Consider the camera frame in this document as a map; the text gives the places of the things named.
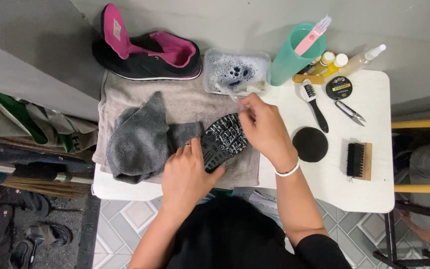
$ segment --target white table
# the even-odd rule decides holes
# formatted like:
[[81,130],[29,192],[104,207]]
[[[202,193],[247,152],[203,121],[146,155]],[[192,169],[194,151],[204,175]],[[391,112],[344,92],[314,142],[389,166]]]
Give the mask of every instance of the white table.
[[[389,78],[384,72],[370,70],[361,70],[349,78],[353,93],[343,101],[366,119],[366,126],[357,125],[342,113],[326,95],[325,85],[314,85],[316,102],[329,125],[326,134],[329,147],[320,162],[301,161],[301,168],[315,198],[344,211],[389,212],[394,207]],[[272,87],[262,99],[278,106],[291,137],[304,126],[318,128],[311,107],[301,99],[299,83],[289,80]],[[348,143],[358,141],[373,143],[371,181],[348,182],[345,175]],[[273,167],[264,156],[260,156],[259,183],[259,188],[276,188]],[[101,172],[99,164],[93,192],[107,200],[147,201],[162,195],[159,184],[119,182],[111,174]]]

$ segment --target leather balm tin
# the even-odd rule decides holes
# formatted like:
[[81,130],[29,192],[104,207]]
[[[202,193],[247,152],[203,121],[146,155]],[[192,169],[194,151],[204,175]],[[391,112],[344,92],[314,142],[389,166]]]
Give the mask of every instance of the leather balm tin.
[[337,76],[326,84],[326,94],[333,100],[341,100],[351,95],[353,85],[345,76]]

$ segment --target gray towel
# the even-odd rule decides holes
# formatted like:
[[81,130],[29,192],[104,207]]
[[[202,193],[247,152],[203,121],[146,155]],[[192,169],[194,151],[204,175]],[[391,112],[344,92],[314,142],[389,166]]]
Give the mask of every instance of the gray towel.
[[137,184],[160,173],[174,150],[203,131],[200,122],[170,126],[159,91],[140,109],[126,109],[107,144],[107,162],[114,178]]
[[[238,112],[238,105],[230,97],[209,94],[203,89],[202,75],[193,80],[133,81],[108,72],[101,89],[99,139],[92,157],[101,165],[102,172],[111,173],[106,160],[106,145],[116,119],[129,107],[141,107],[156,91],[162,92],[169,125],[201,121],[208,127],[220,117]],[[258,185],[259,161],[260,153],[253,146],[247,146],[226,162],[225,174],[217,187],[230,189]],[[161,174],[147,181],[160,183]]]

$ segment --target yellow metal bar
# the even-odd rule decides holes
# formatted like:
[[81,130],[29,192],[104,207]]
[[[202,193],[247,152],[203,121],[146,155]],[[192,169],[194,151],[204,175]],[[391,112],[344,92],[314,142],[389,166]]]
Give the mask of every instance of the yellow metal bar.
[[430,184],[394,185],[395,193],[430,193]]
[[392,129],[403,128],[430,128],[430,120],[405,121],[391,123]]

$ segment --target pink brush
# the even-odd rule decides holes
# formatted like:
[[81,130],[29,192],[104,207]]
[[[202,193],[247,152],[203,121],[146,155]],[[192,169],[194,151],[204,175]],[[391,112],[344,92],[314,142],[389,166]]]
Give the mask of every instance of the pink brush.
[[319,23],[317,23],[313,30],[296,46],[295,52],[298,55],[303,55],[312,45],[313,43],[320,37],[325,31],[326,28],[331,23],[331,17],[326,15]]

